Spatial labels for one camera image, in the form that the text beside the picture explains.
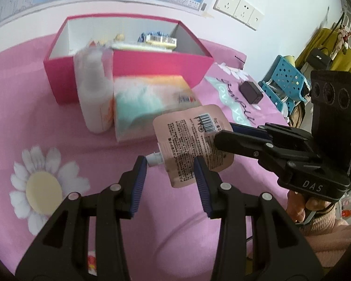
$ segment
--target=yellow sweater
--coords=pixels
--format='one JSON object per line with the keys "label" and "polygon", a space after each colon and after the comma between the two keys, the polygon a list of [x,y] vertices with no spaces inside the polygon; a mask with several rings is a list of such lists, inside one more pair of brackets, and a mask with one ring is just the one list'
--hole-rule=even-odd
{"label": "yellow sweater", "polygon": [[[303,50],[303,52],[300,54],[298,59],[295,62],[295,66],[299,67],[300,65],[303,65],[306,62],[307,57],[309,56],[311,50],[314,48],[319,48],[321,46],[321,43],[328,37],[330,34],[331,30],[328,28],[322,28],[308,43],[306,48]],[[329,54],[332,53],[333,46],[335,43],[335,40],[337,39],[338,32],[335,31],[328,41],[323,45],[325,48],[328,48]],[[328,54],[328,51],[326,49],[322,50],[324,54]],[[343,54],[342,50],[339,51],[338,55],[335,57],[332,66],[330,68],[332,71],[346,71],[346,72],[351,72],[351,49],[349,48],[347,50],[346,55]]]}

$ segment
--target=switch panel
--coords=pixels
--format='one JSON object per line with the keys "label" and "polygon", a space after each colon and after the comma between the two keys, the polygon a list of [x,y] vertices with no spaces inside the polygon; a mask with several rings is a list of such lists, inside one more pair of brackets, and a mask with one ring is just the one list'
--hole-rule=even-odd
{"label": "switch panel", "polygon": [[247,3],[245,0],[241,0],[233,17],[238,19],[240,22],[247,24],[249,18],[251,17],[254,7]]}
{"label": "switch panel", "polygon": [[264,18],[264,15],[261,12],[259,12],[257,9],[255,9],[251,17],[249,18],[247,25],[256,31],[263,18]]}
{"label": "switch panel", "polygon": [[240,0],[217,0],[214,9],[232,16],[237,9]]}

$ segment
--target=black handbag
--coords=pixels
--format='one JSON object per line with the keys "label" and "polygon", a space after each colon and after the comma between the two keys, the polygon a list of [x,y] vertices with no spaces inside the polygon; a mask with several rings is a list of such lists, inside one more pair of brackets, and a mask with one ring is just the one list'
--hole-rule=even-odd
{"label": "black handbag", "polygon": [[329,55],[325,55],[322,52],[323,49],[327,48],[314,48],[313,50],[311,50],[309,56],[307,57],[307,62],[315,70],[329,70],[332,66],[332,58],[330,58]]}

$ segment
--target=open box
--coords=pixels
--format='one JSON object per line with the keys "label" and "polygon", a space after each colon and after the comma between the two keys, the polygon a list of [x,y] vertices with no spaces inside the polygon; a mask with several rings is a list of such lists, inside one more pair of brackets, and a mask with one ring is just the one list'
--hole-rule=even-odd
{"label": "open box", "polygon": [[204,77],[213,58],[199,39],[177,20],[132,14],[68,17],[44,59],[49,83],[59,104],[78,102],[73,56],[91,40],[109,41],[123,33],[138,41],[142,33],[161,31],[177,38],[172,53],[115,50],[113,76],[181,75],[191,88]]}

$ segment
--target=white wall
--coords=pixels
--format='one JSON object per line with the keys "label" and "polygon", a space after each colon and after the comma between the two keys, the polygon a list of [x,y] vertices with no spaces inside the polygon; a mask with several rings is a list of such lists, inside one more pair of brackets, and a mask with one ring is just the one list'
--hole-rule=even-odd
{"label": "white wall", "polygon": [[330,11],[326,26],[336,22],[341,13],[340,0],[246,0],[265,14],[258,31],[254,31],[213,9],[208,10],[212,17],[204,18],[148,4],[108,0],[75,1],[65,0],[63,5],[58,6],[51,2],[47,8],[43,5],[42,11],[38,8],[38,11],[0,27],[0,51],[35,37],[56,33],[66,16],[103,12],[141,13],[180,19],[198,37],[245,53],[248,56],[245,70],[259,81],[278,54],[297,57],[302,52],[324,21],[328,7]]}

